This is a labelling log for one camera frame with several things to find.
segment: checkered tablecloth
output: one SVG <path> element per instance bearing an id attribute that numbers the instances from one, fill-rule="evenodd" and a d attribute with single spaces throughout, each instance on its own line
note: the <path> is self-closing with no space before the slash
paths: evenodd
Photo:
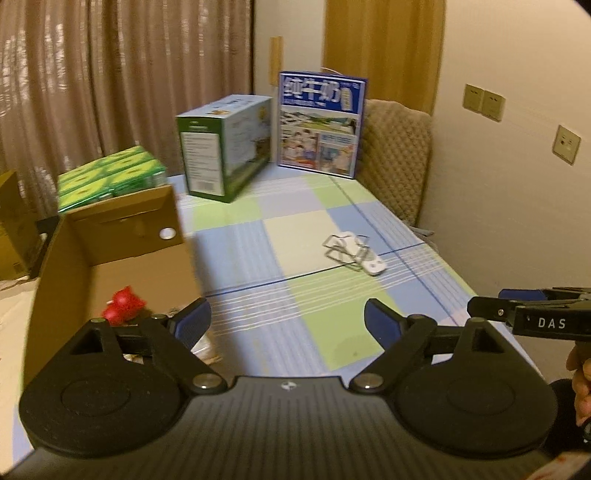
<path id="1" fill-rule="evenodd" d="M 223 357 L 215 368 L 228 378 L 340 375 L 347 383 L 382 351 L 363 323 L 372 297 L 441 325 L 468 318 L 470 287 L 354 180 L 269 166 L 231 204 L 190 197 L 182 177 L 173 182 L 212 305 Z M 322 243 L 342 231 L 367 235 L 387 270 L 370 277 L 327 258 Z"/>

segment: blue milk package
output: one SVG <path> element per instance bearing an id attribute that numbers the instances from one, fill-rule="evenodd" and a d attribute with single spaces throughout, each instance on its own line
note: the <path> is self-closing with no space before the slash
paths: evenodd
<path id="1" fill-rule="evenodd" d="M 366 79 L 281 72 L 277 163 L 352 179 L 366 91 Z"/>

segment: stack of green boxes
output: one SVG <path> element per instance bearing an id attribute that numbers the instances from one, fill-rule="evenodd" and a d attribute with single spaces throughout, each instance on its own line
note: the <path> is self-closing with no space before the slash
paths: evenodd
<path id="1" fill-rule="evenodd" d="M 59 212 L 165 183 L 166 168 L 138 145 L 60 175 Z"/>

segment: open cardboard box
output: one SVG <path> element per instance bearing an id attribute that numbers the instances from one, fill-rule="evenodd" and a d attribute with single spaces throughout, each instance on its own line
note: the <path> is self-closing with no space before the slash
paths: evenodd
<path id="1" fill-rule="evenodd" d="M 114 292 L 130 285 L 155 313 L 201 296 L 171 186 L 67 213 L 51 239 L 25 348 L 23 387 Z"/>

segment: curtain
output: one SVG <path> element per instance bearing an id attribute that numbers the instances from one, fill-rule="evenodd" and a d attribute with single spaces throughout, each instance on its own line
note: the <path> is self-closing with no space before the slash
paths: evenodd
<path id="1" fill-rule="evenodd" d="M 134 144 L 182 172 L 174 117 L 251 91 L 252 0 L 0 0 L 0 171 L 37 216 L 57 176 Z"/>
<path id="2" fill-rule="evenodd" d="M 369 79 L 369 98 L 432 113 L 444 0 L 327 0 L 324 66 Z"/>

